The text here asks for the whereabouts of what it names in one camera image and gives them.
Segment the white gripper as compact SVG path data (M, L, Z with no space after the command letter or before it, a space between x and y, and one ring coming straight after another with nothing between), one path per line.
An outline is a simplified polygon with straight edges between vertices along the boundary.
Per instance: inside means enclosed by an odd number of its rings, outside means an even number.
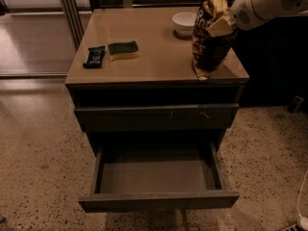
M238 27L251 30L287 11L287 0L235 0L230 12L210 22L206 31L212 38L230 35Z

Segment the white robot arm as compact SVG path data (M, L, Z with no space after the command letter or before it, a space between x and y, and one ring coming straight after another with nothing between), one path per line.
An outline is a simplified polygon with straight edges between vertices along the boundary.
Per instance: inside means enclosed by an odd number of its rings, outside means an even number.
M212 38L231 34L236 29L251 30L281 16L303 12L308 0L208 0L213 7L206 31Z

